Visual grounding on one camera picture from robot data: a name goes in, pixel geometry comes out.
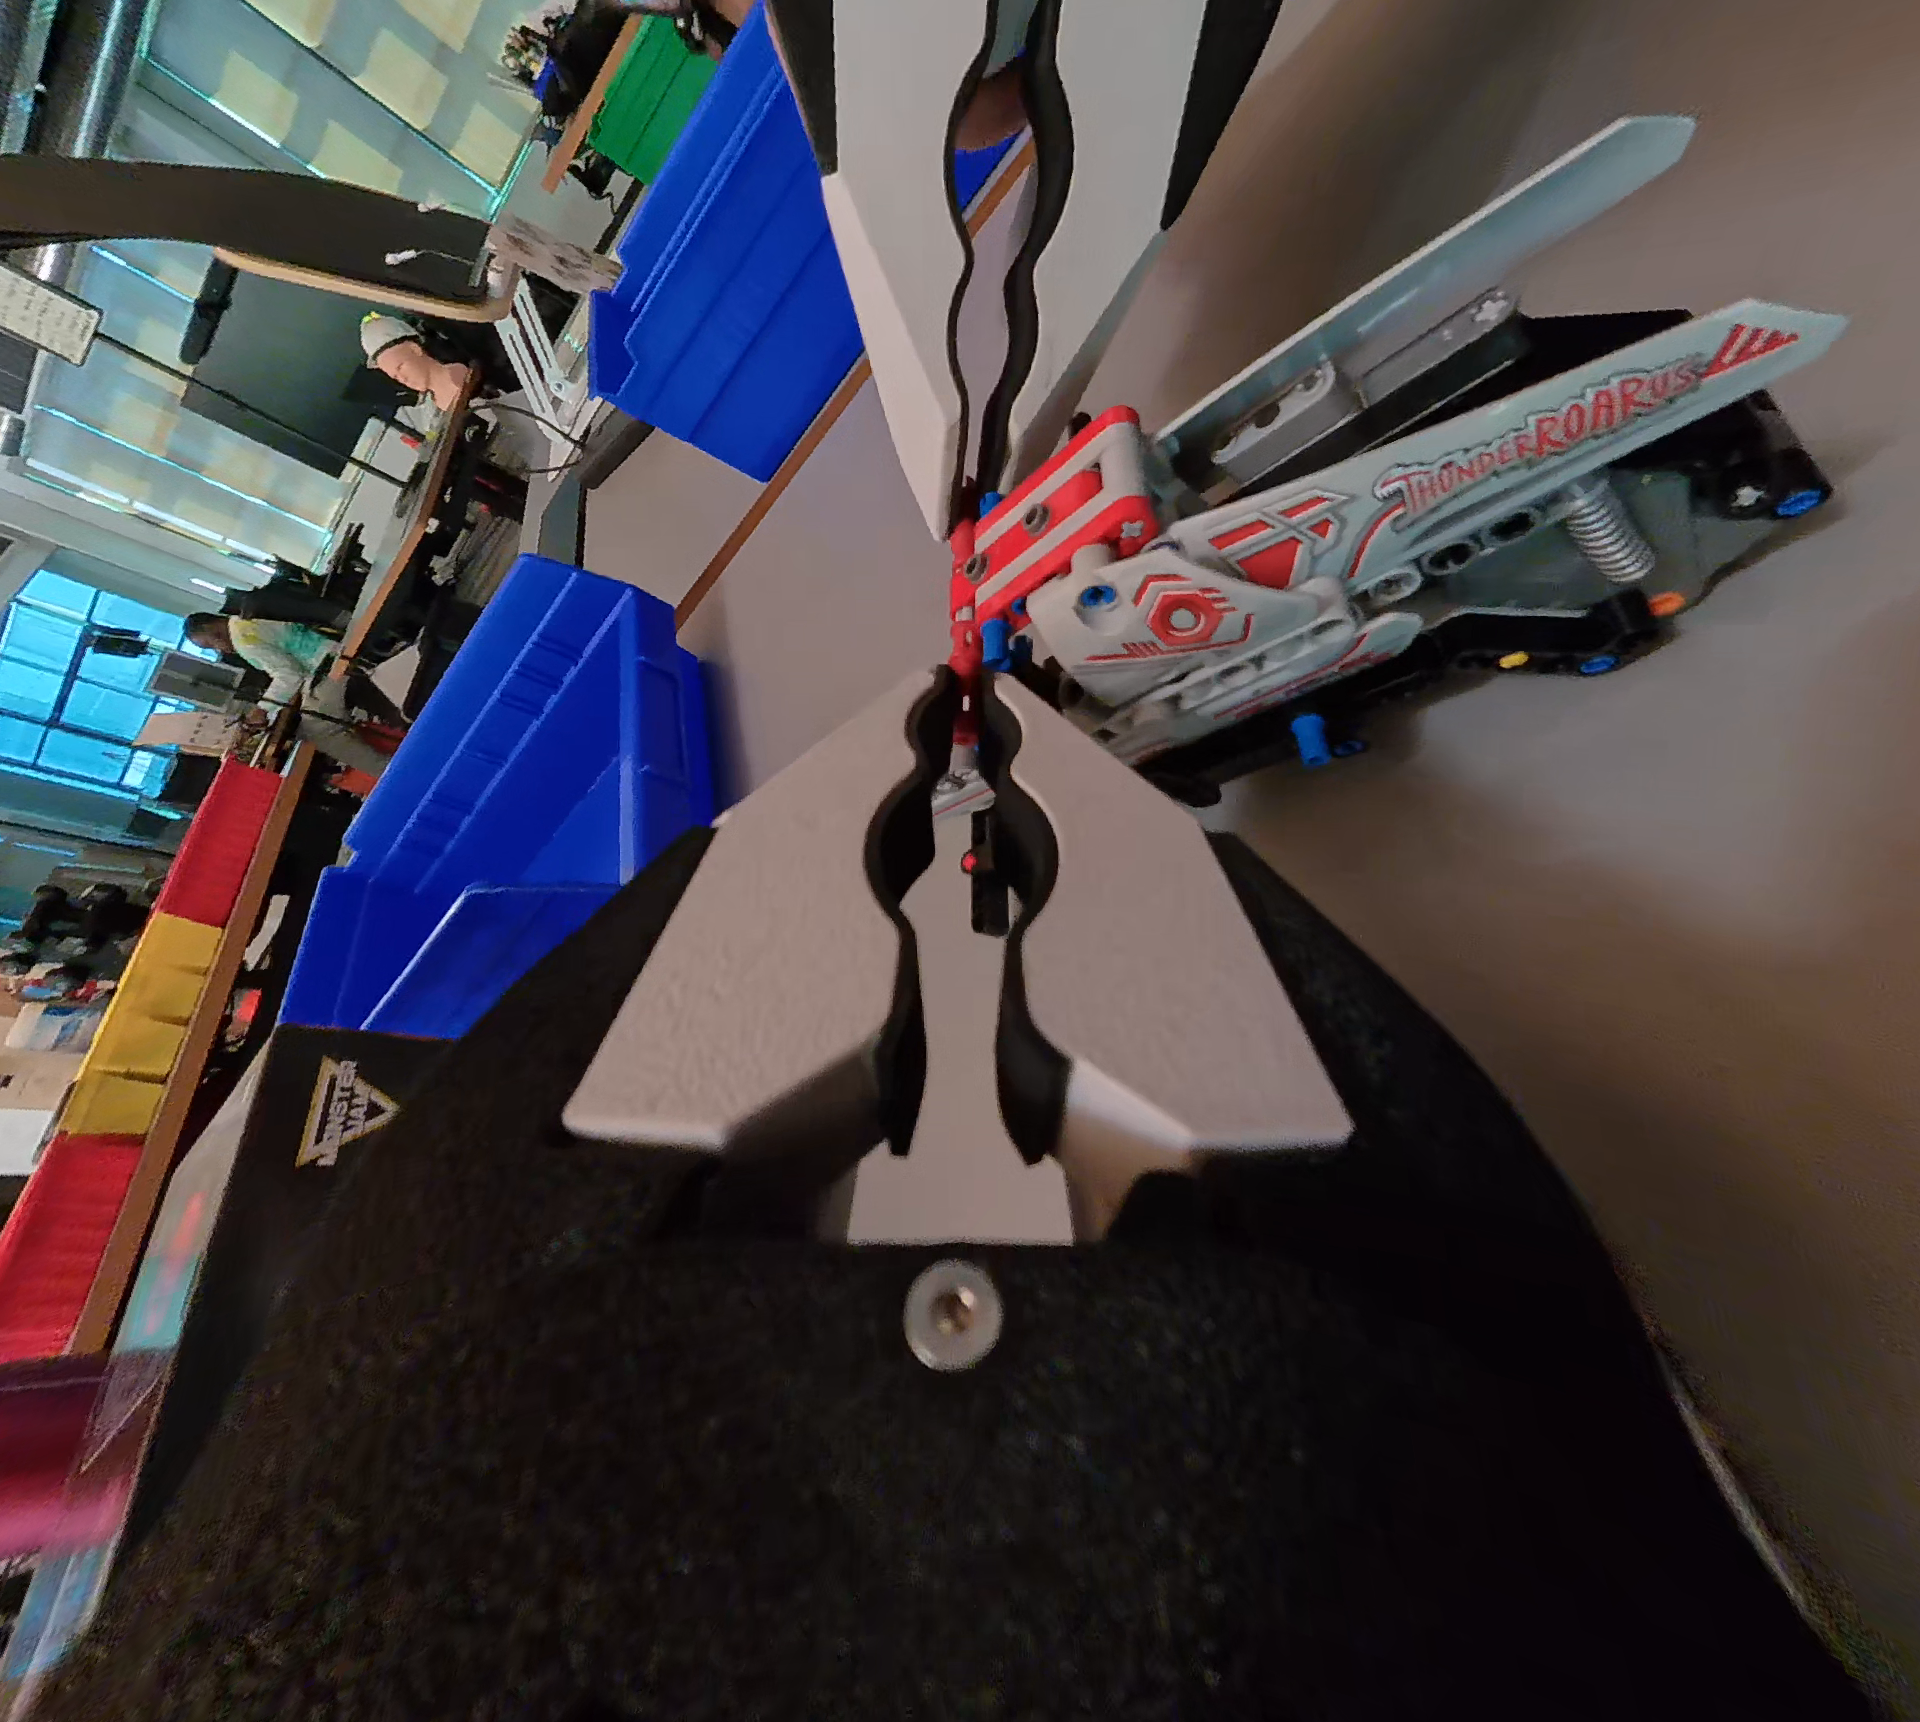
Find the grey wood-trimmed table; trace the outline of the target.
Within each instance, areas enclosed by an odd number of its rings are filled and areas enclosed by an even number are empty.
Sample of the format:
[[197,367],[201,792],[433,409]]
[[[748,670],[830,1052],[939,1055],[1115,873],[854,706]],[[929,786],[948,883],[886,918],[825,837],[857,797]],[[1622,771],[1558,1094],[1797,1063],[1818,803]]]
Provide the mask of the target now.
[[943,559],[899,468],[870,356],[860,352],[806,409],[763,476],[687,438],[610,411],[571,465],[552,442],[529,482],[519,546],[631,582],[679,610],[714,614],[737,572],[765,576],[803,607],[844,603],[862,576],[922,587]]

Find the white metal frame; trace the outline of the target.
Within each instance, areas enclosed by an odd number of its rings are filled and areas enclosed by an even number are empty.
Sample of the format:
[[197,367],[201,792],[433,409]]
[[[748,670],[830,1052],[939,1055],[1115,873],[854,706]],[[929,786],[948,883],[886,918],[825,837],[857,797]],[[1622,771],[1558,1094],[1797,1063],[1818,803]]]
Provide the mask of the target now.
[[580,305],[612,292],[621,280],[624,262],[512,213],[487,226],[485,249],[491,294],[505,306],[497,337],[527,415],[573,437],[588,421],[591,403],[585,351],[580,347],[571,358],[564,354],[562,341],[545,326],[533,283]]

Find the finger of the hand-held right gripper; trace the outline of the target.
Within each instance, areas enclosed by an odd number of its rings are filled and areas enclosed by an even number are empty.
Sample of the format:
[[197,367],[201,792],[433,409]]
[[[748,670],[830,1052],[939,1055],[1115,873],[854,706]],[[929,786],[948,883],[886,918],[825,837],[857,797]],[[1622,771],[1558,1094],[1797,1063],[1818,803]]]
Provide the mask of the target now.
[[986,74],[996,0],[831,0],[828,226],[908,490],[952,531],[969,400],[958,312],[974,267],[953,134]]
[[996,468],[1062,435],[1163,245],[1208,0],[1041,0],[1025,57],[1033,184],[1004,280]]

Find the black beam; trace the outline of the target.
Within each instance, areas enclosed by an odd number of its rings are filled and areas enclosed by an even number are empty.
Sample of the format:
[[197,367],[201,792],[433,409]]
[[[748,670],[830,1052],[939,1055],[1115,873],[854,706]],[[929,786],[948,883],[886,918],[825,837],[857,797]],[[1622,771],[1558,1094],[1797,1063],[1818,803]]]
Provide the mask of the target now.
[[314,174],[25,154],[2,158],[3,250],[169,242],[474,301],[487,223]]

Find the black toy set box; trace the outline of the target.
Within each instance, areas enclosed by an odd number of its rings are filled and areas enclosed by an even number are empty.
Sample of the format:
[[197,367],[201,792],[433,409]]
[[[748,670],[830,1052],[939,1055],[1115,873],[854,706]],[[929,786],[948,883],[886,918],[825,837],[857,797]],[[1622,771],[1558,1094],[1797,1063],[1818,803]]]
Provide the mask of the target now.
[[34,1581],[9,1719],[487,1719],[536,1635],[500,1304],[557,1096],[463,1041],[279,1027],[165,1344],[132,1304],[78,1542]]

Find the red and yellow bin rack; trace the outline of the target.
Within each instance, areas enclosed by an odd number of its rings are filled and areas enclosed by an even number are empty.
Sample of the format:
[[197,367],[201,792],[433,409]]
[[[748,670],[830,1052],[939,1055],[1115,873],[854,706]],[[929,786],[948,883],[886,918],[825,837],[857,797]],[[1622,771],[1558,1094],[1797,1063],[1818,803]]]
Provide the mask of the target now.
[[2,1232],[2,1363],[109,1349],[305,786],[225,760]]

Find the blue plastic bin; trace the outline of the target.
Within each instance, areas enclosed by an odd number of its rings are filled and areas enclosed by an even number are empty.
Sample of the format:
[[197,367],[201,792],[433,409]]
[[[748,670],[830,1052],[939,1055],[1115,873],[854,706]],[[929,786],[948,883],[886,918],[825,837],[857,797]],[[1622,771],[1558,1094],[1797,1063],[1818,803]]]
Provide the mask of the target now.
[[275,1025],[455,1041],[629,885],[666,837],[590,810],[545,837],[484,837],[446,871],[405,871],[355,818],[310,903]]
[[817,163],[755,5],[588,308],[588,390],[755,485],[862,360]]
[[620,889],[715,817],[708,683],[674,608],[515,559],[347,828],[398,895]]

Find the green board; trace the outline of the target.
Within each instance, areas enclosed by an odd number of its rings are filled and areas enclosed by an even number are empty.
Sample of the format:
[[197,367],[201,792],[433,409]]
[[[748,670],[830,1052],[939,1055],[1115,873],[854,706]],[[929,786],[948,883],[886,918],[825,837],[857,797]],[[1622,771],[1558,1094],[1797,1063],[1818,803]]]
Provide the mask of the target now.
[[715,72],[717,59],[691,46],[671,20],[642,18],[588,125],[588,151],[638,184],[651,184]]

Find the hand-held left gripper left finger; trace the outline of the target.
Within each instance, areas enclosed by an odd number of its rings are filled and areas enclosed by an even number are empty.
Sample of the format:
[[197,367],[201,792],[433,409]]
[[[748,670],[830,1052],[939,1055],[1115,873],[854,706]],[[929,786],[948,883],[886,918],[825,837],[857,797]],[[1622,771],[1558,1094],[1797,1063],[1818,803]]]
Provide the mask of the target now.
[[909,1148],[928,1039],[903,898],[936,857],[958,709],[909,672],[715,822],[562,1113],[709,1168],[719,1222],[814,1222]]

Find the curved wooden tabletop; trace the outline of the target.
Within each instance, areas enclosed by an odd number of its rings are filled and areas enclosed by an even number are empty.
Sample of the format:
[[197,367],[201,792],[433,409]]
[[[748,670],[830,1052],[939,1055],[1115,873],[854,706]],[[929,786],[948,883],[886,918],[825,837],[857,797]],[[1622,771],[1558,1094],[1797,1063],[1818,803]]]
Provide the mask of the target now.
[[269,260],[259,255],[236,249],[214,247],[210,255],[229,270],[251,274],[262,280],[273,280],[288,286],[299,286],[320,294],[366,305],[373,310],[393,314],[435,318],[459,324],[500,322],[507,318],[515,302],[519,285],[517,270],[503,270],[503,280],[487,285],[474,299],[451,299],[429,294],[410,286],[383,285],[376,280],[351,278],[332,270],[301,268],[299,264]]

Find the white paper sign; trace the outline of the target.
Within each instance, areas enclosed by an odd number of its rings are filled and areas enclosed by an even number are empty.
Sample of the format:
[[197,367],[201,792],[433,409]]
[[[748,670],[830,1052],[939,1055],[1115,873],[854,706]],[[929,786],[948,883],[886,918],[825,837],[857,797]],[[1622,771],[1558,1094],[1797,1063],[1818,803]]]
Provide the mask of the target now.
[[66,367],[86,367],[103,324],[89,301],[2,260],[2,334]]

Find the black monitor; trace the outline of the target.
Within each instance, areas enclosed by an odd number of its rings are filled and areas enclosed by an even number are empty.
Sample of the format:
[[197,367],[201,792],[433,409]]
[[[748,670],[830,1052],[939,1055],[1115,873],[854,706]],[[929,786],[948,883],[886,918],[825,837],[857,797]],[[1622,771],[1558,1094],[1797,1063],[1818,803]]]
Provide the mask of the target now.
[[179,342],[182,409],[337,478],[402,390],[366,363],[366,306],[346,294],[206,264]]

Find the toy brick monster truck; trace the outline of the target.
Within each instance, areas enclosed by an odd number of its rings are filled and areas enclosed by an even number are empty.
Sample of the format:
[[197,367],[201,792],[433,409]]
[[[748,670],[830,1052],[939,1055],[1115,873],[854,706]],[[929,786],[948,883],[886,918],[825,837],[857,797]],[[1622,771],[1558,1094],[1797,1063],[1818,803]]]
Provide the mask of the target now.
[[1184,415],[1076,421],[965,536],[978,661],[1187,806],[1478,675],[1607,676],[1834,487],[1772,392],[1835,312],[1529,314],[1536,255],[1669,172],[1622,117]]

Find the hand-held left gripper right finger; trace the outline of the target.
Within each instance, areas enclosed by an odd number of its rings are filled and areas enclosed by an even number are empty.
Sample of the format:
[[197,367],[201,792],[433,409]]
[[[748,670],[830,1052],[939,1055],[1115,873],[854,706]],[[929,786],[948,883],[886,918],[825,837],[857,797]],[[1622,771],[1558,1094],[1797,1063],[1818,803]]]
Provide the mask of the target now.
[[1103,1239],[1146,1179],[1342,1148],[1349,1111],[1203,826],[1017,681],[982,709],[1017,909],[997,1105],[1057,1167],[1070,1236]]

